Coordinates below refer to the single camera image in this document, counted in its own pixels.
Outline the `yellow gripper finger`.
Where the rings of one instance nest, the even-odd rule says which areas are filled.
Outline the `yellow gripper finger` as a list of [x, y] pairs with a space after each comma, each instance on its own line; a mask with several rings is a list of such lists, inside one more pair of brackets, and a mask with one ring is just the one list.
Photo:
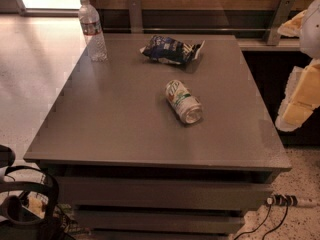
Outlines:
[[303, 37], [306, 23], [306, 10], [299, 12], [292, 19], [282, 23], [277, 33], [286, 37]]
[[305, 68], [295, 66], [290, 73], [276, 128], [284, 132], [300, 128], [319, 106], [320, 60], [313, 59]]

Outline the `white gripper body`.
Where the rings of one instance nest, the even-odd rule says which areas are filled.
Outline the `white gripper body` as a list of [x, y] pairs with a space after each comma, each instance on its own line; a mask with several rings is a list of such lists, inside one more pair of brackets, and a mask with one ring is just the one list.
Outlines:
[[314, 0], [303, 16], [300, 51], [313, 59], [320, 59], [320, 0]]

